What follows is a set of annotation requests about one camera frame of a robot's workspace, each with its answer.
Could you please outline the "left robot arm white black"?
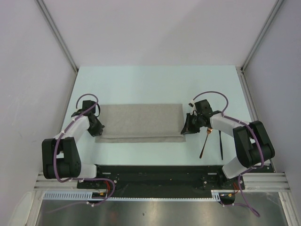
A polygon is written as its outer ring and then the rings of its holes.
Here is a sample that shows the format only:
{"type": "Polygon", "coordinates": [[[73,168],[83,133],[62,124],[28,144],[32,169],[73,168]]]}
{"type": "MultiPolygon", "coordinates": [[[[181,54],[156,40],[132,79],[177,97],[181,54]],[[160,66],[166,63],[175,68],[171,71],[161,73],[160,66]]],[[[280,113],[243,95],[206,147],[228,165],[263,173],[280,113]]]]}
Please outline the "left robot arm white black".
{"type": "Polygon", "coordinates": [[[93,188],[103,185],[104,177],[97,172],[96,165],[82,163],[77,148],[84,132],[92,137],[102,135],[104,125],[98,120],[96,110],[100,110],[97,102],[84,100],[82,108],[72,114],[70,124],[63,131],[54,138],[43,140],[42,164],[46,179],[78,178],[87,179],[93,188]]]}

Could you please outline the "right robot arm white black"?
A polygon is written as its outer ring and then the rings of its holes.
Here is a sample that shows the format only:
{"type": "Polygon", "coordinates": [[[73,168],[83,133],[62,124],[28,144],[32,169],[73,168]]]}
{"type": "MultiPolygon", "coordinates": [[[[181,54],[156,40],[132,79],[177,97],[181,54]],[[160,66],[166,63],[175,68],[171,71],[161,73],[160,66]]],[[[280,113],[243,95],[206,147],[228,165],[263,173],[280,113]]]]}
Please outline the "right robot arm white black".
{"type": "Polygon", "coordinates": [[[275,149],[261,121],[244,122],[225,115],[222,111],[213,111],[209,102],[191,101],[192,108],[186,114],[182,135],[196,134],[202,127],[223,132],[234,139],[236,157],[222,167],[217,184],[228,189],[234,178],[249,169],[263,167],[265,161],[274,158],[275,149]]]}

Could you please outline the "grey cloth napkin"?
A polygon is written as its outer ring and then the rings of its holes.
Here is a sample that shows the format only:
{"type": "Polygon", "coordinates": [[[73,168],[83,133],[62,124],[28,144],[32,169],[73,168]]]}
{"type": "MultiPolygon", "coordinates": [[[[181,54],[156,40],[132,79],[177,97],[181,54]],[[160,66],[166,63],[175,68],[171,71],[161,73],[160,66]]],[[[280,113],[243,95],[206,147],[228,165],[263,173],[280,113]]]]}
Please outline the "grey cloth napkin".
{"type": "Polygon", "coordinates": [[[102,105],[97,143],[182,143],[182,104],[102,105]]]}

